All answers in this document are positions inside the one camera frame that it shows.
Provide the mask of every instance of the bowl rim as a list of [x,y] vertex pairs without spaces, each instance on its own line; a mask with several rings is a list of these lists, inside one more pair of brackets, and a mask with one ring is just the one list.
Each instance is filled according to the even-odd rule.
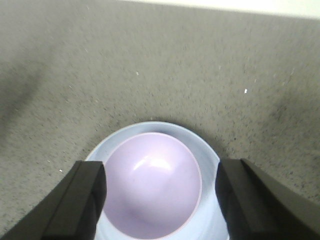
[[167,238],[173,234],[175,234],[176,232],[180,231],[182,228],[184,228],[188,222],[192,219],[192,217],[195,215],[196,211],[197,211],[197,208],[199,206],[199,203],[200,203],[200,200],[201,200],[201,197],[202,197],[202,188],[203,188],[203,183],[202,183],[202,174],[201,174],[201,170],[200,170],[200,167],[199,167],[199,164],[198,164],[198,160],[196,159],[195,155],[192,153],[192,151],[182,142],[180,141],[179,139],[175,138],[174,136],[171,136],[169,134],[166,134],[166,133],[163,133],[163,132],[156,132],[156,131],[149,131],[149,132],[143,132],[143,133],[139,133],[139,134],[136,134],[136,135],[133,135],[131,137],[128,137],[126,140],[122,141],[121,143],[119,143],[109,154],[107,160],[105,161],[105,163],[103,165],[106,165],[108,160],[112,157],[112,155],[121,147],[123,146],[125,143],[133,140],[133,139],[136,139],[136,138],[139,138],[141,136],[144,136],[144,135],[154,135],[154,136],[164,136],[166,138],[169,138],[169,139],[172,139],[174,140],[175,142],[177,142],[180,146],[182,146],[189,154],[190,156],[192,157],[192,160],[193,162],[195,163],[195,166],[196,166],[196,169],[197,169],[197,173],[198,173],[198,180],[199,180],[199,188],[198,188],[198,194],[197,194],[197,201],[194,205],[194,208],[191,212],[191,214],[189,215],[189,217],[183,222],[183,224],[181,226],[179,226],[177,229],[175,229],[174,231],[166,234],[166,235],[163,235],[163,236],[160,236],[160,237],[156,237],[156,238],[137,238],[137,237],[134,237],[134,236],[131,236],[127,233],[124,233],[123,231],[121,231],[119,228],[117,228],[113,222],[108,218],[108,215],[107,213],[105,213],[105,216],[106,218],[109,220],[109,222],[111,223],[111,225],[116,228],[121,234],[125,235],[126,237],[129,237],[131,238],[132,240],[161,240],[161,239],[164,239],[164,238]]

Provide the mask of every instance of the bowl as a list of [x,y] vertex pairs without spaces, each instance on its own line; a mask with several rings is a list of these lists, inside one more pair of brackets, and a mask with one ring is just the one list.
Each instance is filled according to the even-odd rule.
[[[215,192],[219,157],[197,134],[189,129],[161,121],[139,122],[119,129],[102,140],[87,156],[86,161],[108,162],[115,149],[127,139],[143,133],[163,133],[181,141],[194,155],[201,171],[202,191],[198,207],[178,231],[161,240],[228,240],[227,224],[221,213]],[[96,225],[94,240],[134,240],[118,230],[107,218],[105,209]]]
[[158,239],[181,228],[201,195],[200,169],[178,139],[159,132],[122,142],[105,164],[106,217],[136,239]]

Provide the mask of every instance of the light blue plate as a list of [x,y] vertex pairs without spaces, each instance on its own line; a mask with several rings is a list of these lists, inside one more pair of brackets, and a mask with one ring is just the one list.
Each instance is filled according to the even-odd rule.
[[[120,143],[137,134],[148,132],[168,134],[183,142],[197,159],[202,175],[202,195],[195,214],[180,231],[163,237],[161,240],[228,240],[227,225],[222,216],[215,191],[220,160],[215,151],[192,131],[176,124],[160,121],[133,124],[105,138],[89,154],[86,161],[102,161],[105,164],[112,151]],[[96,226],[94,240],[134,239],[117,230],[102,211]]]

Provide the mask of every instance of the gray carpet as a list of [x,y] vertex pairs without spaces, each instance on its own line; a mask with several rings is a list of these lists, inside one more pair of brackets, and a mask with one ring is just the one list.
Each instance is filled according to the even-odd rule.
[[319,66],[316,20],[1,0],[0,236],[103,138],[150,120],[320,204]]

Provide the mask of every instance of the plate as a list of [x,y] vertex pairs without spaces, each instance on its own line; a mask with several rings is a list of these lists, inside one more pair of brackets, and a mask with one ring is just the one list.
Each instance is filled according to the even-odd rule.
[[[202,176],[201,199],[196,212],[189,222],[174,234],[158,238],[161,240],[227,240],[227,224],[218,204],[215,181],[219,157],[215,151],[194,132],[168,122],[147,121],[124,127],[106,137],[88,155],[85,161],[109,159],[113,150],[126,139],[142,133],[157,132],[168,134],[184,143],[197,159]],[[94,240],[134,240],[116,229],[102,211],[96,225]]]

